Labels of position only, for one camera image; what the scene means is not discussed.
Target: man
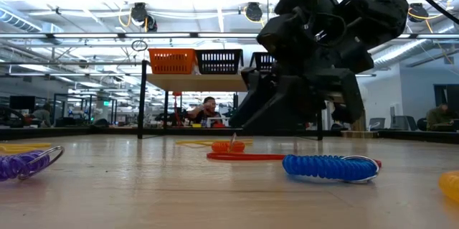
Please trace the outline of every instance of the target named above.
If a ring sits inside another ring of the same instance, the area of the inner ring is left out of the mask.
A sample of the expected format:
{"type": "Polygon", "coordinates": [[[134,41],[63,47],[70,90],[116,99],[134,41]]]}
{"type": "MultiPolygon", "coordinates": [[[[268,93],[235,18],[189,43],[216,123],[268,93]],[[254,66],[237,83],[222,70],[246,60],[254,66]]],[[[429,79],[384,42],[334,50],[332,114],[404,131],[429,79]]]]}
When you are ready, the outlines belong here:
{"type": "Polygon", "coordinates": [[[437,108],[434,108],[427,112],[427,130],[436,130],[436,125],[447,125],[453,123],[453,116],[448,112],[448,105],[446,103],[440,104],[437,108]]]}
{"type": "Polygon", "coordinates": [[[42,127],[51,127],[51,122],[49,122],[49,116],[51,115],[51,105],[49,103],[45,103],[43,108],[34,111],[32,115],[34,118],[43,121],[42,127]]]}
{"type": "MultiPolygon", "coordinates": [[[[206,97],[204,99],[204,104],[196,107],[193,111],[188,112],[188,118],[195,123],[202,123],[207,120],[207,118],[216,118],[222,117],[220,113],[215,111],[216,103],[213,97],[206,97]]],[[[214,119],[211,121],[210,125],[213,127],[215,124],[222,123],[219,119],[214,119]]]]}

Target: ceiling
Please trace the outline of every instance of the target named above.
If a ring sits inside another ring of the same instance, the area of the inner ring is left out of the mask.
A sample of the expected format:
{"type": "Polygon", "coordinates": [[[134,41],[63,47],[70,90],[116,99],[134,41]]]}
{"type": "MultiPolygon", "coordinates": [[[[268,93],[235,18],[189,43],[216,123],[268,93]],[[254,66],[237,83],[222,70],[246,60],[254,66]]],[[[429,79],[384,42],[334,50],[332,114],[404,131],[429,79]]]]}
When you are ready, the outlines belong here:
{"type": "MultiPolygon", "coordinates": [[[[244,15],[244,8],[249,2],[257,2],[263,11],[262,20],[265,22],[274,17],[272,9],[279,0],[0,0],[0,9],[7,9],[17,16],[38,26],[53,25],[54,29],[61,32],[143,32],[143,30],[130,23],[130,8],[134,3],[146,3],[148,13],[157,24],[158,32],[253,32],[261,30],[261,23],[250,22],[244,15]]],[[[459,7],[458,0],[439,0],[443,6],[448,6],[451,12],[459,7]]],[[[434,9],[425,5],[431,15],[438,14],[434,9]]],[[[443,25],[444,17],[433,19],[430,23],[434,27],[443,25]]],[[[407,33],[428,32],[425,23],[408,22],[407,33]]],[[[16,27],[0,22],[0,32],[24,32],[16,27]]],[[[66,39],[60,46],[44,47],[39,40],[0,40],[0,60],[5,62],[24,61],[46,63],[49,61],[78,62],[140,62],[148,58],[146,52],[135,52],[131,49],[133,40],[129,39],[66,39]]],[[[264,51],[256,44],[254,39],[147,39],[149,47],[194,47],[194,48],[242,48],[244,61],[249,62],[252,52],[264,51]]],[[[421,60],[426,56],[419,55],[413,60],[421,60]]],[[[432,61],[426,65],[443,62],[432,61]]],[[[141,72],[138,65],[91,65],[81,68],[77,65],[61,65],[48,67],[56,73],[131,73],[141,72]]],[[[12,72],[40,72],[30,68],[13,67],[12,72]]],[[[74,82],[91,82],[101,84],[104,88],[137,89],[140,80],[134,75],[129,81],[115,79],[114,77],[66,77],[69,86],[75,87],[74,82]]],[[[151,92],[158,92],[153,86],[151,92]]],[[[92,87],[78,84],[78,88],[92,87]]],[[[150,94],[159,97],[158,93],[150,94]]],[[[232,102],[232,94],[226,95],[223,101],[232,102]]]]}

